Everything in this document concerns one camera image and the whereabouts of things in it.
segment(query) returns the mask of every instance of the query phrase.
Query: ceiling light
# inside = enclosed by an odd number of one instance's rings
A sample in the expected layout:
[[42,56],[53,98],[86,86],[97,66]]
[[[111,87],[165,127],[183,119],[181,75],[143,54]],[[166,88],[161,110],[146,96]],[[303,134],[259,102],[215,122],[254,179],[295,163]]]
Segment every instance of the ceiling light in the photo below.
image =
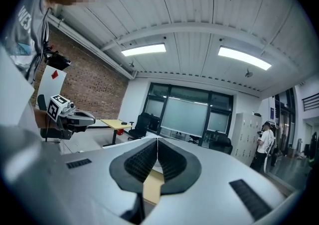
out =
[[124,56],[134,56],[134,55],[158,53],[158,52],[166,52],[165,45],[153,44],[153,45],[142,46],[142,47],[137,47],[130,50],[122,51]]
[[207,105],[207,103],[201,103],[201,102],[194,102],[195,104],[199,104],[199,105],[204,105],[204,106],[206,106]]
[[241,61],[247,62],[249,64],[255,65],[257,67],[260,67],[264,70],[267,70],[271,67],[271,65],[269,63],[267,63],[263,60],[260,60],[254,56],[251,56],[251,55],[244,53],[244,52],[225,48],[225,47],[220,47],[218,55],[232,58],[232,59],[236,59],[236,60],[241,60]]

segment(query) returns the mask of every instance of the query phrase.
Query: yellow desk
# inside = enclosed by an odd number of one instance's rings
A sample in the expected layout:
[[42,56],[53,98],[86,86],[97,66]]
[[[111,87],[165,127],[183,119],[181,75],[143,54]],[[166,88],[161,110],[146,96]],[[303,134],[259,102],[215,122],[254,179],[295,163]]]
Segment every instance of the yellow desk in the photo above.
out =
[[132,126],[129,125],[129,124],[127,124],[127,125],[122,125],[122,124],[121,124],[122,121],[119,120],[119,119],[102,119],[101,121],[102,121],[103,123],[105,123],[107,126],[110,126],[112,129],[114,129],[112,143],[105,144],[105,145],[103,145],[103,147],[115,144],[116,132],[117,132],[118,129],[124,129],[124,128],[128,128],[128,127],[132,127]]

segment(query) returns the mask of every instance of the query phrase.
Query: cabinet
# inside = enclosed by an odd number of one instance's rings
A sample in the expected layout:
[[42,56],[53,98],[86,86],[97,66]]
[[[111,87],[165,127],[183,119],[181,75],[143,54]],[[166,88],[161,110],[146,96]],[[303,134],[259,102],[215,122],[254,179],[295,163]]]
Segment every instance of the cabinet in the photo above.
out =
[[250,166],[257,149],[258,131],[261,131],[262,118],[237,113],[232,135],[233,151],[231,156]]

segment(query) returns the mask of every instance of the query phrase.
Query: pipe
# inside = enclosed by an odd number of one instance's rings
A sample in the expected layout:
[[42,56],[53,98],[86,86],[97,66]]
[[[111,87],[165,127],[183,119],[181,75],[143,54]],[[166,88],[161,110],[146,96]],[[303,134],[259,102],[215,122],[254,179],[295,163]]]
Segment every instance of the pipe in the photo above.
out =
[[130,80],[135,78],[135,73],[133,72],[133,75],[131,75],[128,71],[126,71],[124,68],[122,68],[116,61],[114,61],[112,58],[110,58],[107,54],[105,54],[103,51],[101,51],[98,47],[96,47],[93,43],[88,41],[85,37],[80,35],[78,32],[76,32],[74,29],[63,23],[61,20],[56,18],[55,16],[49,14],[48,15],[48,22],[52,24],[54,27],[58,28],[60,31],[62,31],[64,34],[72,38],[74,41],[78,42],[82,46],[84,46],[86,49],[88,49],[90,52],[101,58],[103,61],[111,65],[113,68],[115,68],[117,71],[119,71],[122,75],[129,78]]

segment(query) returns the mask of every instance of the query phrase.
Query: white ceiling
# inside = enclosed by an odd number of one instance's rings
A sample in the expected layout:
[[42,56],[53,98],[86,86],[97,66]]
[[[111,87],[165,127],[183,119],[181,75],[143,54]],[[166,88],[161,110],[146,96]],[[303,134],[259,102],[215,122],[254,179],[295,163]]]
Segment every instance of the white ceiling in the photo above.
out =
[[[108,0],[64,6],[58,17],[141,77],[205,82],[265,98],[319,69],[318,39],[296,0]],[[167,52],[121,54],[154,43],[164,43]],[[221,45],[272,67],[219,57]],[[245,78],[247,68],[251,78]]]

